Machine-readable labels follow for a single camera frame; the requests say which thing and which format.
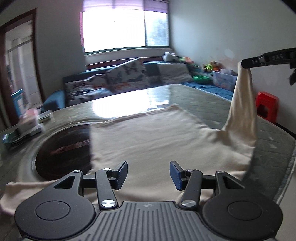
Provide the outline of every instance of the door frame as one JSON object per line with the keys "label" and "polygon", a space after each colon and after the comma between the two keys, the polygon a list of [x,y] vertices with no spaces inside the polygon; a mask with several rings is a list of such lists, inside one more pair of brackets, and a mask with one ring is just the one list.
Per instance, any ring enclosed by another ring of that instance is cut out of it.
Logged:
{"label": "door frame", "polygon": [[37,47],[36,47],[36,15],[37,15],[37,8],[32,9],[26,13],[23,13],[17,16],[16,18],[10,20],[9,22],[3,24],[2,26],[0,26],[0,73],[1,73],[0,93],[4,101],[7,116],[12,126],[17,124],[18,116],[16,114],[14,104],[11,98],[9,82],[7,79],[6,64],[5,64],[5,33],[30,20],[32,20],[32,44],[33,44],[33,56],[34,56],[36,79],[37,79],[41,100],[42,102],[45,101],[45,95],[44,95],[43,87],[40,80],[40,72],[39,72],[39,66],[37,61],[38,58],[37,58]]}

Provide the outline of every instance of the box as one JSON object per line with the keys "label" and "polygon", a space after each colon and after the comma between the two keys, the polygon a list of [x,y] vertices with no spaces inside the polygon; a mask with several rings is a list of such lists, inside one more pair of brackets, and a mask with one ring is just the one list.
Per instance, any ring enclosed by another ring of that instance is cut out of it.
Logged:
{"label": "box", "polygon": [[220,73],[222,74],[230,74],[230,75],[236,75],[234,71],[231,69],[220,69]]}
{"label": "box", "polygon": [[17,129],[20,134],[24,134],[38,124],[38,111],[36,108],[32,108],[26,110],[26,112],[20,116],[19,122],[17,124]]}
{"label": "box", "polygon": [[215,71],[213,71],[212,74],[213,74],[213,83],[215,86],[229,90],[229,91],[234,91],[235,83],[237,82],[236,75],[223,74]]}

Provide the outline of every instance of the butterfly pattern pillow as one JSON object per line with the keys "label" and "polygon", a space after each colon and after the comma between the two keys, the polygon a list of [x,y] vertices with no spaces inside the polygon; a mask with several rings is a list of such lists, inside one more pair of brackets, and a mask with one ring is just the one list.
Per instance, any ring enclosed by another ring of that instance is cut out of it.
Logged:
{"label": "butterfly pattern pillow", "polygon": [[124,93],[149,87],[149,79],[143,58],[137,58],[118,65],[106,72],[109,83],[117,93]]}
{"label": "butterfly pattern pillow", "polygon": [[85,80],[66,83],[66,95],[69,106],[110,96],[105,74],[96,74]]}
{"label": "butterfly pattern pillow", "polygon": [[96,74],[85,80],[78,80],[66,83],[68,92],[73,92],[79,88],[101,89],[108,88],[107,77],[105,74]]}

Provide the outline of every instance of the red plastic object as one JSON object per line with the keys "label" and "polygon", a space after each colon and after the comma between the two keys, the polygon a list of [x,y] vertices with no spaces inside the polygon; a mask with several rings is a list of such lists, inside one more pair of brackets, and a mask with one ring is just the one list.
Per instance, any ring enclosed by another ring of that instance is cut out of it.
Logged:
{"label": "red plastic object", "polygon": [[269,122],[275,124],[279,108],[278,97],[267,93],[259,92],[256,97],[257,114]]}

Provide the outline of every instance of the plush toy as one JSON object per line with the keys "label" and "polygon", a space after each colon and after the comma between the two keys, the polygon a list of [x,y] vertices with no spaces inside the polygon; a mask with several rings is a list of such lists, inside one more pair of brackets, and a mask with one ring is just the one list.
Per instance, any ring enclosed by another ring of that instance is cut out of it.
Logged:
{"label": "plush toy", "polygon": [[220,71],[221,67],[222,67],[222,64],[215,62],[215,61],[210,62],[207,65],[205,65],[205,64],[203,65],[205,72]]}
{"label": "plush toy", "polygon": [[180,61],[188,63],[188,64],[194,64],[194,61],[192,61],[192,59],[188,58],[188,57],[180,57]]}
{"label": "plush toy", "polygon": [[174,53],[165,52],[163,60],[167,62],[178,61],[179,57]]}

